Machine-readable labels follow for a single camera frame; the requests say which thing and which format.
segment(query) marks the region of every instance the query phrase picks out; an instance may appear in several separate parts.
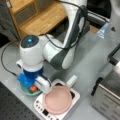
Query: wooden surface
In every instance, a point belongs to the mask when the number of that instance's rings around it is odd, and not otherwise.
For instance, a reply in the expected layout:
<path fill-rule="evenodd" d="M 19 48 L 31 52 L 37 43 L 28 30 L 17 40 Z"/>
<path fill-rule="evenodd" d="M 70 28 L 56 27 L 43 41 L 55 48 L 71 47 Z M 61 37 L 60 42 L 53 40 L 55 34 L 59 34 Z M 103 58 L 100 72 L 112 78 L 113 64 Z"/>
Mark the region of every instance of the wooden surface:
<path fill-rule="evenodd" d="M 21 11 L 22 9 L 32 4 L 33 2 L 34 0 L 11 0 L 12 4 L 11 10 L 14 14 L 16 14 L 17 12 Z"/>
<path fill-rule="evenodd" d="M 26 34 L 40 35 L 48 33 L 66 18 L 66 12 L 60 3 L 54 3 L 38 16 L 20 27 L 23 36 Z"/>
<path fill-rule="evenodd" d="M 99 30 L 98 28 L 96 28 L 96 27 L 90 25 L 90 31 L 91 31 L 92 33 L 97 33 L 98 30 Z"/>

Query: black cable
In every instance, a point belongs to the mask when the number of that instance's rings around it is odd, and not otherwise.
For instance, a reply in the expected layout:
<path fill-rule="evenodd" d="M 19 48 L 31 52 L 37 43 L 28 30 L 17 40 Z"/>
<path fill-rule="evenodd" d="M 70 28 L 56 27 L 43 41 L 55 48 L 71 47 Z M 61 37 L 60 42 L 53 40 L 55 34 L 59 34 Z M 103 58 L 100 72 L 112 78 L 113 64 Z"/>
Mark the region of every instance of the black cable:
<path fill-rule="evenodd" d="M 82 9 L 81 7 L 79 7 L 78 5 L 74 4 L 74 3 L 65 2 L 65 1 L 61 1 L 61 0 L 55 0 L 55 1 L 61 2 L 61 3 L 65 3 L 65 4 L 69 4 L 69 5 L 73 5 L 73 6 L 77 7 L 79 10 L 81 10 L 81 12 L 83 12 L 83 9 Z M 54 42 L 52 42 L 52 40 L 47 36 L 47 34 L 44 34 L 44 35 L 48 38 L 48 40 L 49 40 L 55 47 L 57 47 L 57 48 L 59 48 L 59 49 L 62 49 L 62 50 L 69 50 L 69 49 L 73 48 L 75 45 L 77 45 L 77 43 L 79 42 L 79 39 L 78 39 L 78 40 L 75 42 L 75 44 L 72 45 L 71 47 L 69 47 L 69 48 L 62 48 L 62 47 L 60 47 L 60 46 L 57 46 Z"/>
<path fill-rule="evenodd" d="M 97 15 L 97 14 L 95 14 L 95 13 L 92 13 L 92 12 L 90 12 L 90 11 L 88 11 L 88 13 L 90 13 L 90 14 L 92 14 L 92 15 L 95 15 L 95 16 L 97 16 L 97 17 L 99 17 L 99 18 L 101 18 L 102 20 L 105 21 L 105 23 L 109 23 L 105 18 L 103 18 L 103 17 L 101 17 L 101 16 L 99 16 L 99 15 Z"/>
<path fill-rule="evenodd" d="M 10 46 L 11 44 L 13 44 L 13 43 L 15 43 L 15 42 L 18 42 L 18 41 L 12 41 L 12 42 L 8 43 L 8 45 L 6 45 L 6 47 L 3 49 L 2 54 L 1 54 L 1 63 L 2 63 L 3 68 L 4 68 L 6 71 L 8 71 L 9 73 L 11 73 L 11 74 L 14 75 L 15 77 L 17 77 L 18 75 L 17 75 L 16 73 L 11 72 L 10 70 L 8 70 L 8 69 L 5 67 L 4 62 L 3 62 L 3 55 L 4 55 L 5 50 L 8 48 L 8 46 Z"/>

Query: gray table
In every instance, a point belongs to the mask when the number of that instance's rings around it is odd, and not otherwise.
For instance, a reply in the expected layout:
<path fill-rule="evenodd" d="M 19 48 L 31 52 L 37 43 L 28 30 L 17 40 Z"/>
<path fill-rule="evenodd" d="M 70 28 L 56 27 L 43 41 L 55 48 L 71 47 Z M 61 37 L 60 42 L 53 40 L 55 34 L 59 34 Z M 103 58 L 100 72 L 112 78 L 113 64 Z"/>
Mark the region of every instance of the gray table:
<path fill-rule="evenodd" d="M 64 71 L 56 71 L 45 62 L 45 74 L 52 81 L 59 78 L 67 81 L 72 75 L 78 76 L 77 83 L 73 88 L 81 94 L 80 100 L 72 108 L 64 120 L 107 120 L 91 106 L 92 97 L 90 95 L 96 79 L 99 76 L 106 76 L 111 70 L 112 65 L 107 62 L 108 54 L 116 47 L 110 39 L 101 39 L 95 34 L 87 33 L 77 47 L 73 65 Z M 10 46 L 4 54 L 4 63 L 10 70 L 20 73 L 16 61 L 20 59 L 19 49 Z M 18 81 L 14 76 L 6 72 L 0 63 L 0 81 L 12 91 L 29 109 L 31 109 L 41 120 L 44 120 L 33 107 L 36 97 L 29 97 L 21 93 Z"/>

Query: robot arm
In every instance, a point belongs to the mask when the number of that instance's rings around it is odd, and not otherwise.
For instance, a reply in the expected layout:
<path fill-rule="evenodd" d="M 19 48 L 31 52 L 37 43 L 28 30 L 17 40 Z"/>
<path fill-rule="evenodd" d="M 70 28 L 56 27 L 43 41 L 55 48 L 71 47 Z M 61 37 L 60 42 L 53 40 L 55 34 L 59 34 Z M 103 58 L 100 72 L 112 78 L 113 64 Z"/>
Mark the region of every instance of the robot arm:
<path fill-rule="evenodd" d="M 82 10 L 74 5 L 62 3 L 69 20 L 67 34 L 65 36 L 64 43 L 61 43 L 54 37 L 51 38 L 51 40 L 54 44 L 63 49 L 57 48 L 51 42 L 48 42 L 43 49 L 44 58 L 57 70 L 67 69 L 72 64 L 77 40 L 79 39 L 79 35 L 82 32 L 84 22 L 87 17 L 87 0 L 65 0 L 65 2 L 78 5 Z"/>
<path fill-rule="evenodd" d="M 18 80 L 27 88 L 34 84 L 44 93 L 49 93 L 51 83 L 43 77 L 43 60 L 46 59 L 55 69 L 67 69 L 73 62 L 75 48 L 77 46 L 84 22 L 87 16 L 87 0 L 65 0 L 77 5 L 62 3 L 68 15 L 69 27 L 64 40 L 61 43 L 52 35 L 30 35 L 23 38 L 20 44 L 20 64 L 24 74 Z"/>

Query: pink plate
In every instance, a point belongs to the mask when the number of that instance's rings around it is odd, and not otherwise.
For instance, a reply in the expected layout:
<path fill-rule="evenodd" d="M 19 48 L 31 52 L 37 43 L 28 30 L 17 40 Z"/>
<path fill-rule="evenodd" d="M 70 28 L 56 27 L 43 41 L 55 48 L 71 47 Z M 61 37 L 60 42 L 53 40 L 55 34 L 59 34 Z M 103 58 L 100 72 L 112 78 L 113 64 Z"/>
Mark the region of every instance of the pink plate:
<path fill-rule="evenodd" d="M 54 86 L 52 91 L 43 97 L 43 106 L 54 115 L 66 112 L 71 104 L 72 96 L 67 86 Z"/>

